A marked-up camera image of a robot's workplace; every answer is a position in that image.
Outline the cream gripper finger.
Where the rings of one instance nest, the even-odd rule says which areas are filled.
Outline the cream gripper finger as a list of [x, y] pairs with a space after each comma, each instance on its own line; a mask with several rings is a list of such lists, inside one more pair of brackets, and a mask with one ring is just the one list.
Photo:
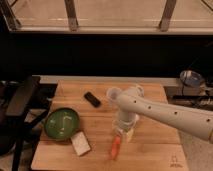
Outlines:
[[126, 133], [126, 142], [130, 142], [132, 140], [133, 133], [134, 133], [133, 130], [130, 130]]
[[122, 137], [122, 132], [120, 130], [115, 130], [115, 133], [116, 133], [117, 136]]

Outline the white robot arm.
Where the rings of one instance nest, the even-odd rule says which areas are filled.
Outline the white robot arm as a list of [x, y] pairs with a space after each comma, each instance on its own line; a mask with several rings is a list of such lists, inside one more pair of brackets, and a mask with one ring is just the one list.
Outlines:
[[111, 100], [118, 106], [120, 126], [132, 126], [135, 115], [144, 115], [213, 143], [213, 112], [154, 102], [142, 97], [140, 87], [113, 88]]

